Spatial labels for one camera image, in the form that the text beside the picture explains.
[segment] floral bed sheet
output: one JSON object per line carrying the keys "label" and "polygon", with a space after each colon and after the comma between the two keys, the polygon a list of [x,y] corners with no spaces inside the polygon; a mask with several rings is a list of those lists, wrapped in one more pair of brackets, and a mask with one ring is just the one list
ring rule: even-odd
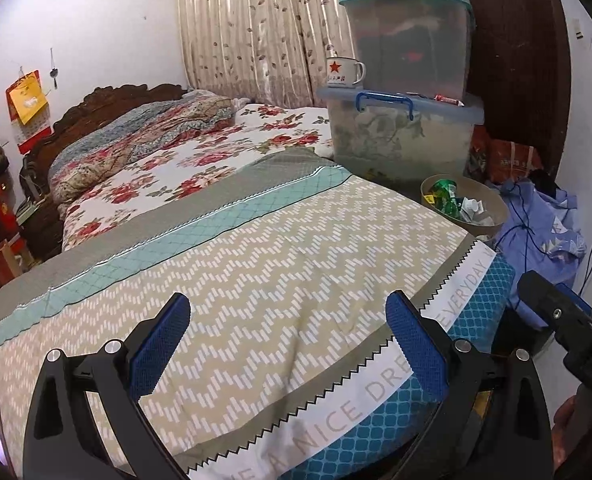
{"label": "floral bed sheet", "polygon": [[234,126],[152,153],[85,192],[67,209],[63,250],[292,146],[332,156],[325,108],[247,105]]}

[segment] teal stripe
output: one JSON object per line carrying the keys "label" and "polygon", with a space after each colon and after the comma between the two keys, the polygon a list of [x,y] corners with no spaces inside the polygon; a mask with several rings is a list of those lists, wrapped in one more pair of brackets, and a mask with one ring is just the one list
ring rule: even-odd
{"label": "teal stripe", "polygon": [[69,304],[79,303],[114,283],[184,253],[255,218],[339,186],[350,176],[351,173],[339,166],[318,168],[308,176],[223,206],[95,264],[63,285],[50,287],[45,294],[17,307],[10,316],[1,320],[0,346],[41,319],[55,316]]}

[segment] white mug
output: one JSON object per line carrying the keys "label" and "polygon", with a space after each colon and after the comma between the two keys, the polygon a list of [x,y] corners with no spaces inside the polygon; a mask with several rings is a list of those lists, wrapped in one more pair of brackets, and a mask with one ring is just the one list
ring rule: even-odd
{"label": "white mug", "polygon": [[353,88],[367,75],[364,63],[350,57],[330,57],[327,59],[327,86]]}

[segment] bedside table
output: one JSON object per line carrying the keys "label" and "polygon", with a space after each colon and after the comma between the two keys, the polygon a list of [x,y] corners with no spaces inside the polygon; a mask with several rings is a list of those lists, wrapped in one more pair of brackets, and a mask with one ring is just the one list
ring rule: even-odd
{"label": "bedside table", "polygon": [[45,262],[62,250],[63,224],[51,196],[34,207],[36,210],[21,225],[21,234],[32,255]]}

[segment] yellow envelope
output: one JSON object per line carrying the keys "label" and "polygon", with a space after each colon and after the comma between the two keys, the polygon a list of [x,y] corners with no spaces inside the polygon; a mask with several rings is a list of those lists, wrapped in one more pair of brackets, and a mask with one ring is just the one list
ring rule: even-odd
{"label": "yellow envelope", "polygon": [[23,124],[27,124],[47,104],[47,98],[42,93],[41,84],[34,74],[25,77],[9,93],[9,97],[12,99],[12,103]]}

